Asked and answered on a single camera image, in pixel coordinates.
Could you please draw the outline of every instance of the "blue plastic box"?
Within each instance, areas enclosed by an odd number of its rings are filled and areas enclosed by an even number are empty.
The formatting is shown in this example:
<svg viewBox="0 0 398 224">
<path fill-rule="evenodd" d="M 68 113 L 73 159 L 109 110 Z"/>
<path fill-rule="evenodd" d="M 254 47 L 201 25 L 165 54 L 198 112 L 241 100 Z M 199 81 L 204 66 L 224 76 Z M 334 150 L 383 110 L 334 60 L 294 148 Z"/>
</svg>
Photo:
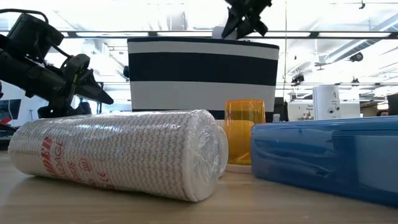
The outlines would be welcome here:
<svg viewBox="0 0 398 224">
<path fill-rule="evenodd" d="M 258 124 L 257 178 L 398 207 L 398 116 Z"/>
</svg>

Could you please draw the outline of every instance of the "white stripe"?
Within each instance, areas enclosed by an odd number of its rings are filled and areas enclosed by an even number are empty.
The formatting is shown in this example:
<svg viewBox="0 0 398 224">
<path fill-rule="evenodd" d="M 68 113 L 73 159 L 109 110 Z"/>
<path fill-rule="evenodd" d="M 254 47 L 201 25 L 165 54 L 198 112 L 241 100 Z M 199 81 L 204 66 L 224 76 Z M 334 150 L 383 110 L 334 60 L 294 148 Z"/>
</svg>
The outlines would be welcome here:
<svg viewBox="0 0 398 224">
<path fill-rule="evenodd" d="M 275 87 L 210 82 L 131 82 L 131 104 L 137 110 L 224 110 L 228 100 L 264 100 L 274 112 Z"/>
<path fill-rule="evenodd" d="M 129 54 L 181 52 L 201 54 L 237 55 L 278 60 L 279 49 L 236 44 L 217 44 L 202 42 L 148 41 L 128 42 Z"/>
</svg>

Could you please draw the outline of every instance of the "orange translucent cup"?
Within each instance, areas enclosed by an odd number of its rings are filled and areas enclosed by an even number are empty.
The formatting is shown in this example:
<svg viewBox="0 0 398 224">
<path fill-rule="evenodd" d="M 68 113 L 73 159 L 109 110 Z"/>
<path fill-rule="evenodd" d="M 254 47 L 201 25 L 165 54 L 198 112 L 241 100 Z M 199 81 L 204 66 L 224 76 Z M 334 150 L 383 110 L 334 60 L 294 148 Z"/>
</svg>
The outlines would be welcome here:
<svg viewBox="0 0 398 224">
<path fill-rule="evenodd" d="M 231 100 L 225 104 L 225 133 L 228 138 L 228 164 L 251 165 L 250 137 L 255 124 L 266 122 L 262 100 Z"/>
</svg>

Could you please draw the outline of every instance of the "wooden table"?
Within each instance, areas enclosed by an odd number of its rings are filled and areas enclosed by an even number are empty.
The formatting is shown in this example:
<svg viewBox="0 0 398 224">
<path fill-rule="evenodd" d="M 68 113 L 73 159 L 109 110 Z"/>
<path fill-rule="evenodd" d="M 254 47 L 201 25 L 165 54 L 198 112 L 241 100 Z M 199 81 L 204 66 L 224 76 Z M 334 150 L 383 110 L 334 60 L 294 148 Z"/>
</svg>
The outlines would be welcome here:
<svg viewBox="0 0 398 224">
<path fill-rule="evenodd" d="M 29 177 L 0 152 L 0 223 L 398 223 L 398 209 L 227 173 L 200 203 Z"/>
</svg>

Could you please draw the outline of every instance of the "black stripe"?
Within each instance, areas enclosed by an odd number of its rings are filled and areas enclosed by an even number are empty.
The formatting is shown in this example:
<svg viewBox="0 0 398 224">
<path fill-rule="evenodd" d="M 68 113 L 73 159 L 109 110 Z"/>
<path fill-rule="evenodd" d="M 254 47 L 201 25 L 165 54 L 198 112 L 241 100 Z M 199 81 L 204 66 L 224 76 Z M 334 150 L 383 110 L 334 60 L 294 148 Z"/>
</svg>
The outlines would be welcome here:
<svg viewBox="0 0 398 224">
<path fill-rule="evenodd" d="M 132 109 L 132 112 L 142 111 L 170 111 L 170 110 L 145 110 L 145 109 Z M 225 112 L 223 110 L 207 110 L 214 116 L 215 119 L 224 119 Z M 266 112 L 266 122 L 271 123 L 274 119 L 274 112 Z"/>
<path fill-rule="evenodd" d="M 130 80 L 276 85 L 278 60 L 198 53 L 129 54 Z"/>
<path fill-rule="evenodd" d="M 267 47 L 272 49 L 279 49 L 278 45 L 264 44 L 258 42 L 248 42 L 240 40 L 222 40 L 201 37 L 132 37 L 128 38 L 127 42 L 153 42 L 153 41 L 176 41 L 176 42 L 196 42 L 196 43 L 214 43 L 214 44 L 234 44 L 255 47 Z"/>
</svg>

